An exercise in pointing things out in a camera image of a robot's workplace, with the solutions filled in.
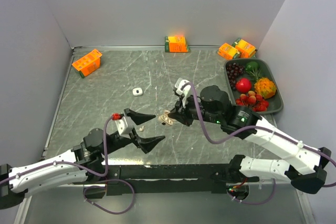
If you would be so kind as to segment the beige earbud charging case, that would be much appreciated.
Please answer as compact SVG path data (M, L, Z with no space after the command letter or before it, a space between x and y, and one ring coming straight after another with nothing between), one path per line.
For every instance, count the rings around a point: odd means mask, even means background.
M170 113L169 110L165 110L163 114L158 117L158 121L162 125L168 125L168 126L173 125L174 121L169 117L169 113Z

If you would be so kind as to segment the white earbud charging case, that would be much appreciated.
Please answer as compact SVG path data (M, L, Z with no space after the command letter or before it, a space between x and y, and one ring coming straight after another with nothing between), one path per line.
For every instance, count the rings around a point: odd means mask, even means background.
M133 94L135 97L142 96L142 95L143 95L143 90L142 90L142 88L134 88L134 89L132 90L132 94Z

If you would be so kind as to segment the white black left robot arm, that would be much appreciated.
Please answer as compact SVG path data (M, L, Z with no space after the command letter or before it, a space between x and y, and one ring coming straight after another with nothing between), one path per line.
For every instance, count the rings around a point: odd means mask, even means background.
M152 151L165 136L140 137L135 126L155 118L130 109L111 115L102 129L91 130L83 141L52 158L21 167L1 165L1 209L17 206L42 189L64 184L98 183L108 178L108 155L129 144Z

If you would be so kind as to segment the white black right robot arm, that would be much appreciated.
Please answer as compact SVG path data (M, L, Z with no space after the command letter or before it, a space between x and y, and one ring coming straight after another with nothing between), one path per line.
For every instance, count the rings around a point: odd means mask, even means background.
M178 79L174 85L176 102L169 117L185 126L200 122L206 139L214 145L232 137L257 144L277 159L257 159L236 155L230 162L229 175L235 181L258 177L283 180L304 193L316 194L326 184L328 163L335 164L331 151L315 148L285 134L248 107L233 105L225 91L212 85L197 94L194 85Z

